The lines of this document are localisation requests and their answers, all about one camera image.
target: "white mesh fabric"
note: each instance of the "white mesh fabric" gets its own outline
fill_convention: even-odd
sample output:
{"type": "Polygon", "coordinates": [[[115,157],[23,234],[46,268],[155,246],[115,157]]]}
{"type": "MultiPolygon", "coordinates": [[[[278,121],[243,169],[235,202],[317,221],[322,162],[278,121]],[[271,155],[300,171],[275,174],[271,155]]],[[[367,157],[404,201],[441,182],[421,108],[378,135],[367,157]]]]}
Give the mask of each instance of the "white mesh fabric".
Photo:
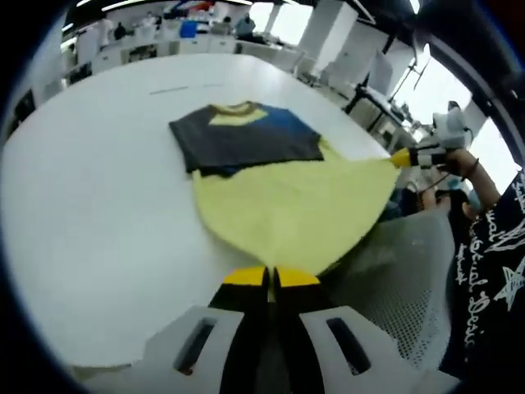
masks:
{"type": "Polygon", "coordinates": [[[382,223],[345,261],[330,292],[385,330],[417,369],[437,369],[450,338],[445,302],[454,241],[440,210],[382,223]]]}

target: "blue container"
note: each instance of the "blue container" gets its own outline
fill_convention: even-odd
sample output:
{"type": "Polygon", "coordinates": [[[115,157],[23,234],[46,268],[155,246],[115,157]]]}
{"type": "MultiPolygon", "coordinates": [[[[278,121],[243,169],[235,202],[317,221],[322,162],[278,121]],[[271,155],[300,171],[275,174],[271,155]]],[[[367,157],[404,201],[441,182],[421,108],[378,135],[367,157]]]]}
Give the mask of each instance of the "blue container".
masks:
{"type": "Polygon", "coordinates": [[[180,37],[182,39],[194,39],[197,35],[197,22],[184,21],[180,27],[180,37]]]}

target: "human arm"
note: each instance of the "human arm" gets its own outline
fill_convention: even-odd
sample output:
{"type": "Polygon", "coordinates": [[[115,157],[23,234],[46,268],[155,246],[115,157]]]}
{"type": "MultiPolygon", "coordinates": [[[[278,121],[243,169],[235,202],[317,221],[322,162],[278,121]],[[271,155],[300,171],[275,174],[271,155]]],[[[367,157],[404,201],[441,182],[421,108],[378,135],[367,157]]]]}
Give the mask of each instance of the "human arm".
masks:
{"type": "Polygon", "coordinates": [[[482,207],[491,209],[500,200],[500,192],[495,188],[485,168],[466,149],[458,149],[448,154],[449,162],[456,163],[460,176],[472,182],[482,207]]]}

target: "star graphic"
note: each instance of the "star graphic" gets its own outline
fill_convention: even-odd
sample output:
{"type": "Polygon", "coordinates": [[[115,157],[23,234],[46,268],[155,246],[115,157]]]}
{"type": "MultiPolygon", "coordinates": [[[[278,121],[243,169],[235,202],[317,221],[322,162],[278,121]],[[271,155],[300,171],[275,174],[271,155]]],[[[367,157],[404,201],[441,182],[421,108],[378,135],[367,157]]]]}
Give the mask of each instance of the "star graphic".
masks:
{"type": "Polygon", "coordinates": [[[495,295],[494,301],[505,298],[507,301],[507,311],[510,312],[514,298],[516,298],[516,292],[525,285],[525,277],[523,277],[523,270],[525,269],[525,257],[522,262],[513,271],[510,268],[503,267],[503,274],[505,276],[505,286],[501,291],[495,295]]]}

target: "white table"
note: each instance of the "white table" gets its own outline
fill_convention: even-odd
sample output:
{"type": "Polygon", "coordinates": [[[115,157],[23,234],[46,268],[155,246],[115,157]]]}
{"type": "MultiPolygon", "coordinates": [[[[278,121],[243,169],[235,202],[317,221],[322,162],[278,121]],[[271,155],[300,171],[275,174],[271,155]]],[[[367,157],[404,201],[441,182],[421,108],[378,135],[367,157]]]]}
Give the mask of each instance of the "white table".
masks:
{"type": "Polygon", "coordinates": [[[316,91],[254,57],[225,54],[87,78],[8,140],[0,190],[12,279],[65,362],[139,359],[155,332],[207,305],[227,273],[256,264],[205,230],[168,128],[208,103],[247,99],[289,108],[347,158],[387,155],[316,91]]]}

